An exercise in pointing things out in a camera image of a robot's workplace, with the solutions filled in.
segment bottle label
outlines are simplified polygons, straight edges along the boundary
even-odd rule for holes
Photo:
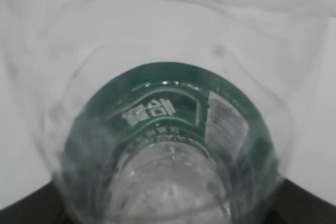
[[[236,209],[248,209],[275,186],[274,149],[252,102],[212,72],[159,62],[112,79],[78,115],[62,155],[68,197],[82,211],[93,200],[90,212],[99,214],[102,188],[127,159],[170,141],[194,145],[216,163],[229,180],[227,190],[253,184],[252,192],[236,199]]]

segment transparent plastic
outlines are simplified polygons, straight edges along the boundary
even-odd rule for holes
[[[1,0],[1,53],[80,223],[257,223],[326,0]]]

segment white surface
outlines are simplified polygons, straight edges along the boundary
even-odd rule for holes
[[[289,178],[336,205],[336,19],[330,19],[321,83],[309,131],[299,139]],[[49,181],[11,96],[0,58],[0,209]]]
[[[50,180],[14,105],[5,73],[0,57],[0,209]]]
[[[336,18],[330,18],[317,100],[299,138],[289,178],[336,205]]]

